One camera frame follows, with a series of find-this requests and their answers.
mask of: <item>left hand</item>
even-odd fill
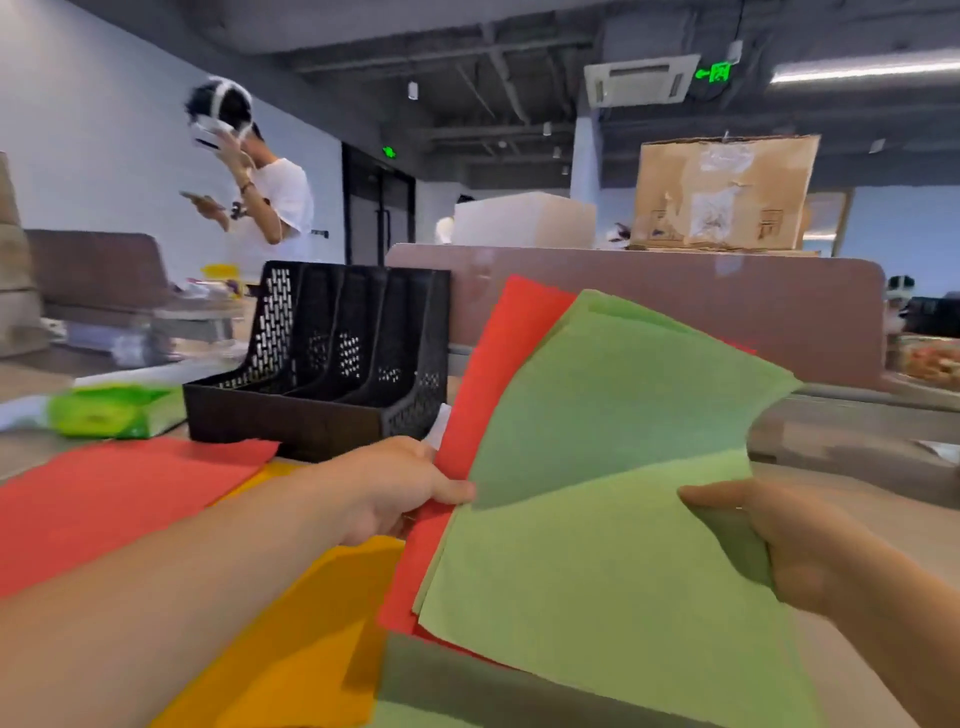
[[[356,494],[344,546],[357,546],[377,534],[393,533],[405,513],[433,498],[459,505],[473,500],[472,483],[450,480],[433,464],[430,446],[409,437],[392,437],[324,463],[327,482]]]
[[[234,176],[245,174],[246,170],[252,166],[252,162],[240,147],[240,140],[229,132],[217,132],[217,137],[220,139],[217,158]]]

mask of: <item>red paper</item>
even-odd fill
[[[500,396],[575,299],[572,293],[532,280],[517,276],[507,280],[470,356],[437,453],[437,467],[447,477],[467,479]],[[378,618],[387,629],[431,638],[417,625],[417,615],[411,610],[452,510],[451,506],[433,501],[420,509],[397,564],[394,582],[380,608]]]
[[[161,437],[71,450],[0,487],[0,597],[193,516],[254,475],[276,443]]]

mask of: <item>fluorescent light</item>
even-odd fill
[[[895,53],[885,56],[782,63],[774,68],[771,85],[850,81],[890,76],[960,73],[960,51]]]

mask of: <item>cardboard box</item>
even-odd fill
[[[792,250],[819,136],[644,144],[632,243]]]
[[[0,293],[0,356],[46,349],[50,336],[40,322],[40,296],[36,291]]]
[[[453,244],[497,248],[591,248],[596,205],[546,192],[460,203]]]
[[[13,180],[7,155],[0,152],[0,225],[19,225],[20,215],[16,210],[16,198],[13,195]]]
[[[30,246],[23,229],[0,224],[0,291],[34,287]]]

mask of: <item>doorway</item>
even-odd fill
[[[417,240],[417,181],[344,144],[345,260],[383,265],[396,243]]]

